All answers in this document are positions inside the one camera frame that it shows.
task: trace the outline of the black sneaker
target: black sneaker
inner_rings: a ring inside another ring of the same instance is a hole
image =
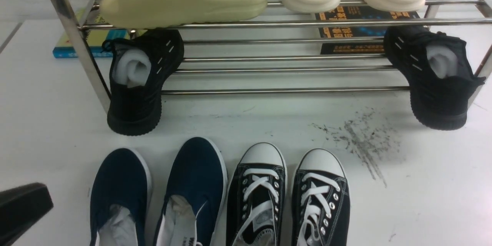
[[[292,186],[292,246],[345,246],[349,219],[350,195],[340,162],[324,149],[307,152]]]
[[[287,167],[269,143],[253,145],[237,166],[227,196],[226,246],[279,246]]]
[[[113,52],[109,128],[127,136],[150,132],[160,121],[162,85],[183,60],[179,31],[153,29],[133,40],[107,40],[102,47]]]
[[[466,42],[424,27],[389,27],[384,50],[410,85],[413,114],[437,130],[466,123],[468,100],[484,78],[475,77],[466,59]]]

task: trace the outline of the white toe cap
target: white toe cap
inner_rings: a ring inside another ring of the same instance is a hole
[[[285,166],[280,151],[270,143],[262,142],[251,146],[240,163],[265,163]]]
[[[325,149],[313,149],[304,155],[300,170],[319,170],[345,177],[337,158]]]

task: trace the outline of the shoe tongue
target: shoe tongue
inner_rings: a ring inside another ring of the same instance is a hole
[[[314,183],[314,185],[316,185],[317,188],[319,188],[320,186],[327,186],[327,184],[324,183],[323,181],[319,181],[316,179],[311,179],[311,183]],[[327,193],[323,193],[322,195],[324,198],[326,198]],[[323,206],[319,202],[318,198],[316,198],[314,195],[311,195],[311,197],[308,198],[307,204],[314,205],[319,207],[320,209],[323,209]],[[308,246],[321,246],[322,242],[321,239],[319,239],[320,233],[318,228],[318,222],[315,222],[311,217],[308,217],[307,220],[309,220],[313,224],[315,229],[312,229],[311,226],[308,224],[306,227],[306,232],[304,233],[304,239],[306,239]]]
[[[243,240],[248,245],[274,245],[274,213],[269,190],[259,186],[250,195],[251,213],[254,217],[243,232]]]

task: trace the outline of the shoe label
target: shoe label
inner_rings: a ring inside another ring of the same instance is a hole
[[[266,209],[262,211],[255,219],[253,219],[253,232],[256,232],[258,229],[267,226],[274,225],[274,218],[272,214],[272,209]]]

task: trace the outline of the metal rail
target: metal rail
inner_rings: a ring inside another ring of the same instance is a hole
[[[244,21],[183,24],[174,29],[210,29],[210,28],[298,28],[298,27],[384,27],[384,26],[443,26],[443,25],[478,25],[492,24],[492,18],[415,18],[405,20],[278,20],[278,21]],[[121,29],[111,24],[85,24],[81,30]]]
[[[93,55],[88,49],[85,41],[87,31],[92,29],[110,30],[118,29],[111,24],[88,24],[92,22],[92,18],[97,15],[96,10],[99,8],[100,0],[90,0],[87,4],[86,13],[80,21],[76,20],[75,13],[70,6],[68,0],[51,0],[58,14],[58,17],[63,24],[72,44],[79,55],[79,60],[86,71],[86,74],[100,99],[105,111],[109,108],[110,92],[104,83],[104,79],[100,74],[99,68],[93,58]],[[342,0],[342,5],[345,6],[363,6],[366,5],[364,0]],[[469,24],[492,24],[492,8],[483,0],[427,0],[427,12],[425,18],[411,20],[336,20],[331,22],[319,22],[316,20],[271,20],[271,21],[249,21],[249,22],[218,22],[205,24],[185,24],[176,29],[209,29],[209,28],[298,28],[298,27],[384,27],[396,25],[469,25]],[[439,6],[453,4],[470,4],[475,5],[485,18],[435,18]],[[281,1],[270,0],[269,8],[281,8]],[[136,35],[135,30],[129,30],[132,37]],[[190,45],[276,45],[287,43],[380,43],[382,37],[365,37],[365,38],[309,38],[309,39],[231,39],[231,40],[188,40],[184,43]],[[177,70],[178,75],[196,76],[200,74],[308,74],[308,73],[336,73],[339,71],[387,71],[393,70],[391,65],[350,65],[350,60],[355,59],[382,59],[384,54],[352,54],[352,55],[291,55],[291,56],[268,56],[268,57],[188,57],[183,62],[191,64],[203,65],[202,68]],[[347,65],[343,66],[263,66],[258,67],[258,62],[271,64],[270,62],[312,62],[326,61],[329,63],[334,60],[346,60]],[[229,62],[240,62],[241,68],[229,68]],[[255,65],[248,65],[249,62],[256,62]],[[209,63],[222,65],[220,68],[211,68]],[[490,76],[492,73],[492,47],[490,47],[487,55],[483,58],[483,62],[475,72],[477,76]],[[163,90],[163,95],[231,95],[231,94],[267,94],[267,93],[338,93],[338,92],[383,92],[383,91],[406,91],[406,86],[369,86],[369,87],[307,87],[307,88],[248,88],[235,90]],[[472,103],[479,89],[470,99]]]

